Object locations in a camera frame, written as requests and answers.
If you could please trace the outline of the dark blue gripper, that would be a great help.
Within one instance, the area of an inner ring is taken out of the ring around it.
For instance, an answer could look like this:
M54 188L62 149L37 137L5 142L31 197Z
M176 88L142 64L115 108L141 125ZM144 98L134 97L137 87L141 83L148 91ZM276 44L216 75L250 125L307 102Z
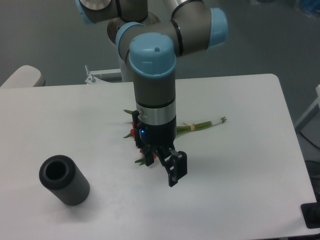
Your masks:
M166 154L160 156L161 165L168 175L168 185L173 187L188 173L188 158L184 151L176 151L173 142L177 134L177 117L165 124L151 125L142 121L138 116L139 137L142 142L142 149L145 165L149 167L155 162L155 155L151 147L165 147Z

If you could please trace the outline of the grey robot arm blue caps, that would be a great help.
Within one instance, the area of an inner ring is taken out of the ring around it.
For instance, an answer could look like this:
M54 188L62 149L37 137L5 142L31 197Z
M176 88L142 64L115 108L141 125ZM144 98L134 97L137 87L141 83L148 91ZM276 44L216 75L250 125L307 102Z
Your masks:
M146 25L146 0L78 0L75 4L88 24L123 21L114 44L133 82L135 144L146 166L159 159L173 187L188 172L187 154L174 147L177 58L222 45L229 35L225 12L201 0L166 0L170 20Z

